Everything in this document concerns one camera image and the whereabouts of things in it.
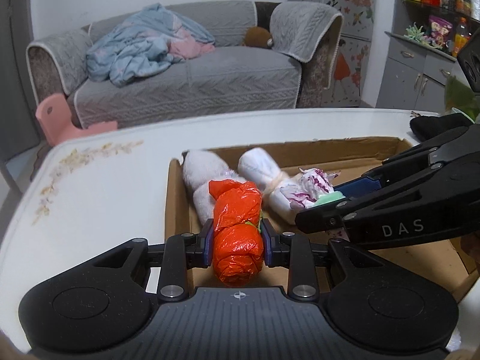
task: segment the pink plastic stool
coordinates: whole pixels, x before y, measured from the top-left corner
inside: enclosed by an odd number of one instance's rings
[[[71,121],[71,111],[65,96],[54,93],[42,101],[35,112],[50,146],[56,146],[73,138],[88,137],[102,132],[115,131],[118,123],[103,122],[89,126],[86,130],[77,128]]]

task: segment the sofa seat cushion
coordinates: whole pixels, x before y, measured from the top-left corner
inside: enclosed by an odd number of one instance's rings
[[[123,88],[89,79],[70,96],[81,125],[121,128],[183,117],[294,108],[302,67],[272,50],[219,47]]]

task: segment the floor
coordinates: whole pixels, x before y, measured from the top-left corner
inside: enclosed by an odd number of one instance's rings
[[[37,151],[42,145],[43,142],[30,150],[24,151],[7,162],[7,169],[22,192],[25,192],[30,185],[33,164],[37,159]],[[0,202],[0,242],[5,235],[5,231],[15,213],[15,209],[17,208],[20,199],[21,196],[18,196],[15,192],[10,190],[5,200]]]

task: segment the drawer handle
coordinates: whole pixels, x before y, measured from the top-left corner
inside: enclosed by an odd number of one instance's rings
[[[445,69],[440,69],[440,73],[442,73],[446,79],[450,77],[450,72]]]
[[[421,88],[421,95],[422,96],[425,96],[425,87],[427,86],[427,83],[428,83],[428,79],[425,79],[425,81],[423,81],[423,86]]]
[[[405,58],[415,58],[411,52],[401,51],[401,53]]]
[[[418,85],[418,83],[419,83],[419,80],[420,80],[420,77],[421,77],[421,76],[422,76],[422,75],[419,74],[419,75],[417,76],[417,79],[415,80],[415,85],[413,86],[413,90],[414,90],[414,91],[417,90],[417,85]]]

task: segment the orange wrapped bundle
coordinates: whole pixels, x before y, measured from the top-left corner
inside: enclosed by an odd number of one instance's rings
[[[263,241],[258,231],[262,194],[254,183],[210,181],[213,211],[213,268],[229,287],[244,286],[262,270]]]

